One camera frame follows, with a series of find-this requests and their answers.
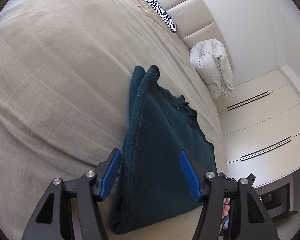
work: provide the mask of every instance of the white wardrobe door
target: white wardrobe door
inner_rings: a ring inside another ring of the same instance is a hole
[[[233,133],[267,120],[299,103],[300,99],[291,85],[286,85],[254,102],[219,113],[222,134]]]
[[[227,162],[248,158],[300,133],[300,103],[243,130],[225,135]]]
[[[270,152],[249,160],[228,163],[228,176],[238,180],[252,172],[256,176],[253,187],[260,187],[298,168],[300,168],[300,134]]]
[[[282,76],[279,70],[272,71],[268,74],[235,86],[233,93],[231,93],[229,97],[220,95],[220,97],[215,100],[217,111],[220,113],[227,110],[227,107],[229,106],[235,105],[267,91],[275,91],[288,84],[288,81],[284,76]]]

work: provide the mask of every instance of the black device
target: black device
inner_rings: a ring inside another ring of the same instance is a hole
[[[71,198],[78,200],[83,240],[108,240],[97,202],[110,194],[121,163],[121,152],[114,149],[106,162],[79,179],[54,179],[35,208],[22,240],[75,240]],[[217,240],[223,199],[230,198],[229,228],[224,240],[278,240],[266,208],[251,185],[255,176],[239,181],[223,172],[206,171],[187,150],[180,153],[180,165],[192,195],[203,202],[193,240]]]

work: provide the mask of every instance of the zebra print pillow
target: zebra print pillow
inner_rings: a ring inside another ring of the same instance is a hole
[[[171,16],[166,12],[165,9],[161,7],[157,0],[145,0],[161,17],[161,19],[165,22],[166,25],[170,28],[170,30],[175,33],[177,30],[177,25],[171,18]]]

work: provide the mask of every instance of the metal screw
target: metal screw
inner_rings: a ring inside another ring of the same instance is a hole
[[[247,185],[249,183],[249,181],[246,178],[240,179],[240,182],[244,185]]]
[[[86,176],[87,176],[88,178],[92,178],[94,175],[95,175],[94,171],[88,171],[88,172],[86,173]]]
[[[53,184],[54,185],[59,185],[61,183],[61,179],[60,178],[56,178],[53,180]]]
[[[207,175],[207,177],[210,178],[210,179],[212,179],[212,178],[214,178],[214,177],[216,176],[216,175],[214,174],[214,172],[212,172],[212,171],[208,171],[206,175]]]

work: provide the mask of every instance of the person's hand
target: person's hand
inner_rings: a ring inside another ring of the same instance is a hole
[[[227,198],[222,208],[222,214],[224,216],[227,216],[229,214],[229,210],[230,210],[230,198]]]

